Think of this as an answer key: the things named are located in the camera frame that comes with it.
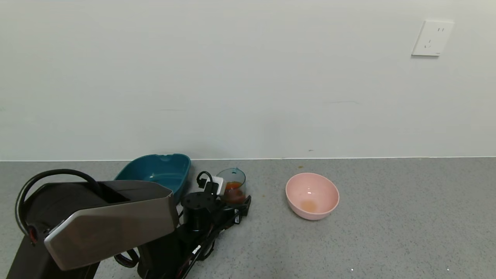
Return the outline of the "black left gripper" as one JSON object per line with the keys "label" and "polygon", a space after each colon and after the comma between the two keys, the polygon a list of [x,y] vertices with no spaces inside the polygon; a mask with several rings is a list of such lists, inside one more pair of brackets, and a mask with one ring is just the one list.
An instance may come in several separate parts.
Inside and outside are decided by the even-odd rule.
{"label": "black left gripper", "polygon": [[249,212],[251,195],[245,199],[241,206],[226,205],[222,208],[222,224],[240,224],[242,217],[246,217]]}

